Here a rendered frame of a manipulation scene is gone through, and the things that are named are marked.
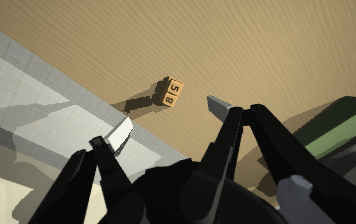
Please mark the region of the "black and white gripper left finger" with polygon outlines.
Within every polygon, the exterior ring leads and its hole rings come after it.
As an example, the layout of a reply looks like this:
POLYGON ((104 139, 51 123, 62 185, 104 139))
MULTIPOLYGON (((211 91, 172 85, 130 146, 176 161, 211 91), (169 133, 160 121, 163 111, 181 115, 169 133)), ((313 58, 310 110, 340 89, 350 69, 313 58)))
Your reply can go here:
POLYGON ((115 158, 133 131, 129 116, 124 117, 104 138, 89 141, 93 150, 75 152, 28 224, 84 224, 97 166, 108 224, 151 224, 147 207, 115 158))

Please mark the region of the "tan wooden cube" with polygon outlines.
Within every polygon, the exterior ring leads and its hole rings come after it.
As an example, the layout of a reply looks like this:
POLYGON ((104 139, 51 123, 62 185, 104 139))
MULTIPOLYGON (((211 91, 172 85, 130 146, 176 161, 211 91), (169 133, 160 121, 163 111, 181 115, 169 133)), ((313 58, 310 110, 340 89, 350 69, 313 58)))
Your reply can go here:
POLYGON ((168 88, 167 88, 167 92, 170 92, 170 93, 178 96, 181 88, 182 88, 182 84, 181 83, 171 79, 171 81, 170 81, 170 83, 168 85, 168 88))
POLYGON ((173 107, 176 99, 177 99, 176 95, 166 91, 162 103, 167 106, 173 107))

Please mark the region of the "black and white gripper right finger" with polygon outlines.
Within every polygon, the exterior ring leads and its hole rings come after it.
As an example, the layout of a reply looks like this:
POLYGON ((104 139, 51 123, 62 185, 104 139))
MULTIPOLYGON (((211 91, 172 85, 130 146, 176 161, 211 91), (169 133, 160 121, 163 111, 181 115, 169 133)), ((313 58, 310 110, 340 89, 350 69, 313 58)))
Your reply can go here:
POLYGON ((320 163, 262 104, 250 109, 207 96, 222 123, 180 195, 187 224, 212 224, 225 177, 234 181, 243 126, 250 126, 289 224, 356 224, 356 186, 320 163))

